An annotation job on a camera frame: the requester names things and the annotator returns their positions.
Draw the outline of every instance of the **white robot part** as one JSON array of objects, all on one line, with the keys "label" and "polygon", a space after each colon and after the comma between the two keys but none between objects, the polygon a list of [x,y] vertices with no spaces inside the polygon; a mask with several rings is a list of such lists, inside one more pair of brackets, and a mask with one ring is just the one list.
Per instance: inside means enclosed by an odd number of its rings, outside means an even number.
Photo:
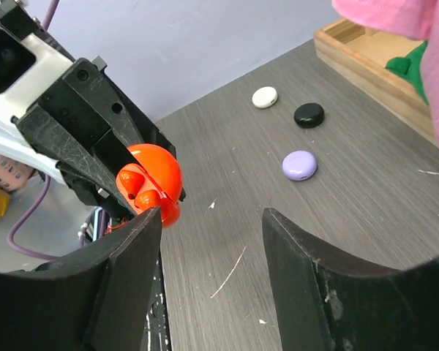
[{"label": "white robot part", "polygon": [[23,116],[26,109],[70,68],[72,62],[34,34],[28,35],[21,44],[36,56],[36,62],[0,94],[0,154],[41,170],[64,184],[60,171],[56,169],[56,160],[34,152],[10,119],[12,116]]}]

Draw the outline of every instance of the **wooden box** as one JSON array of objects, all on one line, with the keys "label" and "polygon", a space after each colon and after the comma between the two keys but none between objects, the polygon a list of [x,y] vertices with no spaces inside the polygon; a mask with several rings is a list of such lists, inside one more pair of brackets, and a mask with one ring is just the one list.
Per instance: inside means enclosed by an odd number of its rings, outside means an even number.
[{"label": "wooden box", "polygon": [[407,81],[385,69],[421,42],[340,19],[315,32],[317,56],[394,115],[436,144],[429,107]]}]

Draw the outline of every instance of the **gray table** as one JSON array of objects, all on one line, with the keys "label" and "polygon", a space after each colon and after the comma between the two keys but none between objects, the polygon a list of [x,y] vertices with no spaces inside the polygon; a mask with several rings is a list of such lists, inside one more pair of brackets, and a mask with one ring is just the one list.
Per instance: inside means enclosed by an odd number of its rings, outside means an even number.
[{"label": "gray table", "polygon": [[[255,109],[251,96],[267,85],[279,102]],[[293,111],[306,102],[326,109],[321,127],[294,124]],[[182,217],[162,242],[176,351],[281,350],[262,243],[265,207],[383,265],[407,268],[439,255],[439,175],[425,173],[439,173],[439,150],[319,61],[312,43],[159,126],[177,147],[187,190]],[[281,171],[297,149],[319,161],[302,183]]]}]

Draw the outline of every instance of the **wall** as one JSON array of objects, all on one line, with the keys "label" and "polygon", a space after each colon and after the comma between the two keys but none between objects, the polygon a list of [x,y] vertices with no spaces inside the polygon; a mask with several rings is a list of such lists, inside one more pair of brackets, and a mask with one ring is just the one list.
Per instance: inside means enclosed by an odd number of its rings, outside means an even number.
[{"label": "wall", "polygon": [[[30,0],[28,12],[42,20],[48,3]],[[50,32],[74,56],[103,57],[158,120],[336,18],[331,0],[61,0]]]}]

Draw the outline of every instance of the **orange plastic toy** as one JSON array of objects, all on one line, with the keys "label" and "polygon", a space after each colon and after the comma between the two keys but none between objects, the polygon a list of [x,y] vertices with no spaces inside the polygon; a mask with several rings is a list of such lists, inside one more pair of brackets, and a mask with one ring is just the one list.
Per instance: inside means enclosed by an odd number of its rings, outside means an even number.
[{"label": "orange plastic toy", "polygon": [[131,163],[121,169],[116,178],[119,191],[137,214],[159,206],[162,226],[176,223],[181,216],[182,191],[182,173],[176,158],[153,144],[137,144],[128,149],[141,166]]}]

